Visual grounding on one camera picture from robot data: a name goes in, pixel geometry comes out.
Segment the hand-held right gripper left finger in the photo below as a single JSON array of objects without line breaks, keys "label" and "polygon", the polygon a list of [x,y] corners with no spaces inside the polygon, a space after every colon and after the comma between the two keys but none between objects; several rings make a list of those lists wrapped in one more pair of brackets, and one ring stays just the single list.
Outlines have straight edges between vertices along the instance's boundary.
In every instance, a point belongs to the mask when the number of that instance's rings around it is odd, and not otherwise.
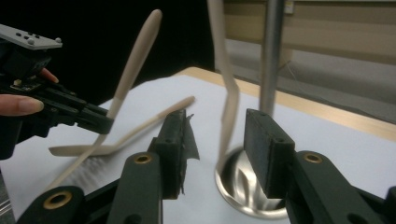
[{"label": "hand-held right gripper left finger", "polygon": [[166,200],[176,200],[184,192],[188,160],[200,160],[191,118],[185,109],[169,113],[158,136],[152,140],[149,151],[160,157],[163,198]]}]

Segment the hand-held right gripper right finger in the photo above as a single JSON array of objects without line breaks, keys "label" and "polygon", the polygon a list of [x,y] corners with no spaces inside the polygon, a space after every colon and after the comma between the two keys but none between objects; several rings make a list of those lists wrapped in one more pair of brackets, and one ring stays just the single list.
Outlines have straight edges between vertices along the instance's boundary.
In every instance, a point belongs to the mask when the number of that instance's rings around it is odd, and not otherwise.
[{"label": "hand-held right gripper right finger", "polygon": [[294,147],[294,141],[271,116],[247,110],[244,150],[267,198],[286,196]]}]

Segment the cream curved-handle turner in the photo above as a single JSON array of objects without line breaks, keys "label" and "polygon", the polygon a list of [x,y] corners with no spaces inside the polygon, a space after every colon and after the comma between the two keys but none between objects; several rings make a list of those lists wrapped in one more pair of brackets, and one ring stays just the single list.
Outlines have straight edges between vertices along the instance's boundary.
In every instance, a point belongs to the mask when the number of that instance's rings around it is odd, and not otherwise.
[{"label": "cream curved-handle turner", "polygon": [[[93,153],[93,156],[105,156],[112,154],[118,151],[123,145],[125,145],[130,139],[132,139],[137,134],[141,133],[149,126],[153,125],[154,123],[164,119],[169,113],[177,111],[179,109],[184,109],[187,106],[191,105],[195,101],[194,96],[186,97],[173,105],[165,108],[163,111],[155,115],[154,117],[147,119],[142,124],[136,126],[123,137],[121,137],[116,143],[113,145],[101,145],[99,146]],[[53,156],[58,157],[76,157],[81,155],[83,152],[87,151],[88,149],[92,148],[91,145],[76,145],[76,146],[57,146],[57,147],[50,147],[49,152]]]}]

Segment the cream spatula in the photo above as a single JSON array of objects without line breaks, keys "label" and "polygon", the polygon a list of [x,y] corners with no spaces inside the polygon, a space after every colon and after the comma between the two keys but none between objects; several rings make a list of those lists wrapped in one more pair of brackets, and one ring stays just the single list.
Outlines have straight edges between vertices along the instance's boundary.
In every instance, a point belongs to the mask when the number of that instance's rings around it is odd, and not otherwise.
[{"label": "cream spatula", "polygon": [[[145,60],[147,59],[152,45],[159,33],[163,14],[159,9],[154,9],[145,20],[130,56],[123,69],[118,87],[113,96],[110,108],[106,116],[115,120],[123,102],[132,88]],[[98,149],[106,140],[106,134],[99,134],[92,145],[87,146],[59,146],[51,147],[49,152],[57,156],[77,156],[76,160],[62,171],[47,187],[46,190],[54,189],[71,175],[79,165]]]}]

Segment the metal utensil stand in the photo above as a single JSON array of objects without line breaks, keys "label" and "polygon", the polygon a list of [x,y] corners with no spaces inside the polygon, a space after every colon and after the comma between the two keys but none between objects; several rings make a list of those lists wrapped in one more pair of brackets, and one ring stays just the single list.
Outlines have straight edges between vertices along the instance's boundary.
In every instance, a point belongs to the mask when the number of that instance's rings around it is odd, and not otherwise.
[{"label": "metal utensil stand", "polygon": [[[276,99],[284,5],[284,0],[267,0],[264,14],[259,109],[269,115]],[[223,199],[245,215],[269,220],[287,216],[283,201],[267,198],[260,189],[242,147],[229,147],[225,164],[219,170],[216,165],[215,181]]]}]

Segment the cream perforated skimmer spoon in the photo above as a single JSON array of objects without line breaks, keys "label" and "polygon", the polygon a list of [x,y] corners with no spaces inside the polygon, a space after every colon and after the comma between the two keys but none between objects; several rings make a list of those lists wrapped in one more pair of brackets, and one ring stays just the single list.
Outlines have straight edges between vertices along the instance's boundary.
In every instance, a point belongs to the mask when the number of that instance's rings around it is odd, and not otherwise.
[{"label": "cream perforated skimmer spoon", "polygon": [[217,170],[226,162],[235,121],[239,106],[239,88],[233,77],[229,55],[226,49],[225,20],[222,0],[206,0],[211,26],[215,59],[222,75],[226,89],[225,103],[221,118],[220,140],[219,140],[219,160]]}]

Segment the white table mat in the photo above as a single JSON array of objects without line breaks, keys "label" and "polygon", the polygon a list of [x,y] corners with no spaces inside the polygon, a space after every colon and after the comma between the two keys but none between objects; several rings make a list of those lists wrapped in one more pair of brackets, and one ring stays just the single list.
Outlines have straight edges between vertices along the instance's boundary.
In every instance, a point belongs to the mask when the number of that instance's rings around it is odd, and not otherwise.
[{"label": "white table mat", "polygon": [[[187,75],[146,82],[131,90],[114,122],[106,143],[116,143],[136,126],[182,99],[195,101],[191,116],[200,157],[188,162],[184,194],[163,203],[164,224],[288,224],[286,219],[249,217],[232,208],[215,184],[220,124],[226,90]],[[318,152],[329,158],[355,187],[379,197],[396,186],[396,131],[389,139],[362,133],[325,119],[277,105],[275,121],[294,140],[299,150]],[[71,163],[56,157],[50,147],[90,145],[97,135],[76,126],[59,125],[45,138],[33,137],[16,145],[13,156],[0,161],[13,214],[26,207]]]}]

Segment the black curtain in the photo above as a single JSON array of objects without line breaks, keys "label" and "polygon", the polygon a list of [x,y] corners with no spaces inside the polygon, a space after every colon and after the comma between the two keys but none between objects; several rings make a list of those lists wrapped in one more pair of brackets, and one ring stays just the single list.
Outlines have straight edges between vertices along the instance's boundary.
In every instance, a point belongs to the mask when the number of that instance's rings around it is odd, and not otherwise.
[{"label": "black curtain", "polygon": [[191,66],[215,68],[206,0],[0,0],[0,24],[64,42],[49,70],[78,97],[112,98],[149,13],[161,29],[135,85]]}]

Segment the wooden office desk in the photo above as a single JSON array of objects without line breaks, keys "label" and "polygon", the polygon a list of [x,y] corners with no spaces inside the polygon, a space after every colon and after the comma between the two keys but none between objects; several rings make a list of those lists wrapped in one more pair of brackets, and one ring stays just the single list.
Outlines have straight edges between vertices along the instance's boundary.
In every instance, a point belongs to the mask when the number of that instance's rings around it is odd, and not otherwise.
[{"label": "wooden office desk", "polygon": [[[293,0],[282,47],[396,65],[396,0]],[[261,43],[266,0],[226,0],[226,35]]]}]

